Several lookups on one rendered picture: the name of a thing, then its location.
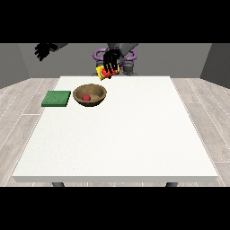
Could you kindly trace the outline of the green square pad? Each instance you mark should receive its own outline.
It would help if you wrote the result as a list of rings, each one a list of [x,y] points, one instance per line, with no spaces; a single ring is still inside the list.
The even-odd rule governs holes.
[[[70,91],[47,91],[41,106],[42,107],[66,107]]]

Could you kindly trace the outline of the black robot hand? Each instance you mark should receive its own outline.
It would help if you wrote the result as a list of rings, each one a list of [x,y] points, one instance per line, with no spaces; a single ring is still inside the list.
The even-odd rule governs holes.
[[[49,55],[49,52],[51,50],[56,50],[58,48],[57,45],[53,43],[39,43],[35,47],[35,55],[39,59],[39,61],[42,61],[45,57]]]
[[[118,60],[120,58],[120,51],[118,49],[107,50],[103,55],[103,66],[105,73],[111,77],[118,70]]]

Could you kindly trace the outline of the yellow cup with melon print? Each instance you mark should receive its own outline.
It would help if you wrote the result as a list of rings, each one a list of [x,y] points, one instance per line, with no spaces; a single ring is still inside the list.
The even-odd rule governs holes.
[[[112,78],[114,75],[118,75],[120,72],[119,66],[117,66],[117,69],[114,70],[105,70],[104,69],[104,65],[99,65],[96,68],[96,73],[99,76],[100,80],[104,80],[106,78],[110,79]]]

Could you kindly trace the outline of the brown wooden bowl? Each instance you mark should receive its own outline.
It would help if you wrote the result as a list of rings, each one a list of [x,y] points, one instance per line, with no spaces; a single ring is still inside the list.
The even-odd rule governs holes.
[[[83,101],[83,95],[88,94],[90,101]],[[106,97],[106,89],[99,84],[83,84],[73,91],[74,99],[84,107],[94,107],[99,105]]]

